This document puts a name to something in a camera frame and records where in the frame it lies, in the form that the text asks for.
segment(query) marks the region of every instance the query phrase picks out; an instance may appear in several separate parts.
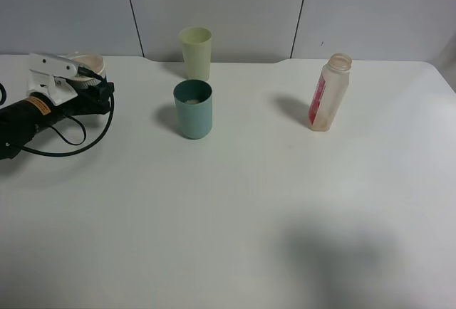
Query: white wall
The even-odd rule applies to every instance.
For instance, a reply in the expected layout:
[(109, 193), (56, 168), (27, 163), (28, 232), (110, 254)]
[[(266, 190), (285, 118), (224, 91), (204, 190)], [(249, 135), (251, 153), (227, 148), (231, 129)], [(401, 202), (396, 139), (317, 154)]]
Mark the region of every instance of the white wall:
[(179, 31), (211, 28), (213, 61), (289, 58), (301, 0), (132, 0), (145, 56), (181, 59)]
[(129, 0), (0, 0), (0, 53), (142, 55)]
[(343, 51), (366, 60), (433, 61), (456, 34), (455, 2), (305, 0), (293, 57)]

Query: pale green cup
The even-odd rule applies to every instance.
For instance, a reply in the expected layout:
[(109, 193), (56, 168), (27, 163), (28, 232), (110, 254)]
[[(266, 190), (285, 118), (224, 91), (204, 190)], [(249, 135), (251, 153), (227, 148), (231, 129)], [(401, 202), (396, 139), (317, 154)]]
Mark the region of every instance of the pale green cup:
[(208, 28), (190, 26), (179, 33), (189, 79), (209, 80), (212, 33)]

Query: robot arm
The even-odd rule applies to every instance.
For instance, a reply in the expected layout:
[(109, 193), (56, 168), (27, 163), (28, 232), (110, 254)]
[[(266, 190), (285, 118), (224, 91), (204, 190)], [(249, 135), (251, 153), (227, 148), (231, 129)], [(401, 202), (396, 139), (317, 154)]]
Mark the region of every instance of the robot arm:
[[(98, 143), (112, 120), (114, 84), (87, 65), (50, 54), (30, 54), (28, 64), (31, 71), (28, 97), (0, 109), (0, 159), (12, 159), (21, 150), (51, 157), (71, 156)], [(77, 82), (70, 80), (77, 75), (97, 78), (100, 82), (86, 89), (78, 88)], [(3, 93), (0, 102), (6, 97)], [(37, 133), (65, 117), (108, 112), (110, 116), (102, 134), (82, 149), (55, 154), (24, 147)]]

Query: white table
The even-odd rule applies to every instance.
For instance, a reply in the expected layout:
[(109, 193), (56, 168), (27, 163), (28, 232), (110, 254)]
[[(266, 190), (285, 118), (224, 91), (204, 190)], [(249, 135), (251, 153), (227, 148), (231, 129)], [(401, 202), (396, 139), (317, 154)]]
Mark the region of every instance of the white table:
[[(456, 95), (431, 65), (353, 62), (322, 133), (303, 122), (325, 61), (214, 63), (214, 127), (193, 141), (183, 65), (105, 61), (99, 146), (0, 161), (1, 307), (456, 307)], [(27, 78), (0, 57), (9, 102)]]

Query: teal cup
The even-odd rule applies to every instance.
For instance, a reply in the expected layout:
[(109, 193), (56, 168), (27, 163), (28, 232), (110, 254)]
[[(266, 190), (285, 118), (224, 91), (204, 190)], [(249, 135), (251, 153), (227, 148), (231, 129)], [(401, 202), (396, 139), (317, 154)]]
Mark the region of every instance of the teal cup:
[(203, 138), (212, 129), (212, 88), (202, 80), (186, 80), (174, 89), (177, 119), (184, 136)]

